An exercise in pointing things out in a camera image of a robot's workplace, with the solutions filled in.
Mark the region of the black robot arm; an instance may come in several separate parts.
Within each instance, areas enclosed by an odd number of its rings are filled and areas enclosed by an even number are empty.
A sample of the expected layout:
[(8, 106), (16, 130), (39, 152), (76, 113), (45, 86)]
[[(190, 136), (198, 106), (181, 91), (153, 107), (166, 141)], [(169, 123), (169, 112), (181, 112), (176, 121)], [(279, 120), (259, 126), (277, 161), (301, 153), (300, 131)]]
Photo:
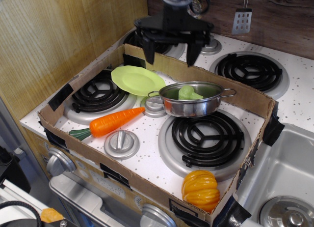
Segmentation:
[(136, 34), (142, 40), (146, 61), (154, 63), (156, 44), (187, 44), (186, 63), (193, 66), (203, 47), (210, 43), (212, 23), (188, 13), (193, 0), (162, 0), (163, 10), (134, 21)]

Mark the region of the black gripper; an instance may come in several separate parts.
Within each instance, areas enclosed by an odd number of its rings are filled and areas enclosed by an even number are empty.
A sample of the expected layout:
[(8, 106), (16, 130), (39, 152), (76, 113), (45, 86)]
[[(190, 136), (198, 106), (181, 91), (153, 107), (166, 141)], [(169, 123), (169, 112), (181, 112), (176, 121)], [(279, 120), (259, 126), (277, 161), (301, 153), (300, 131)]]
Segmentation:
[(191, 16), (187, 6), (169, 5), (165, 5), (156, 15), (135, 20), (134, 25), (142, 39), (144, 55), (149, 64), (154, 64), (156, 44), (186, 43), (188, 67), (194, 65), (214, 27), (212, 23)]

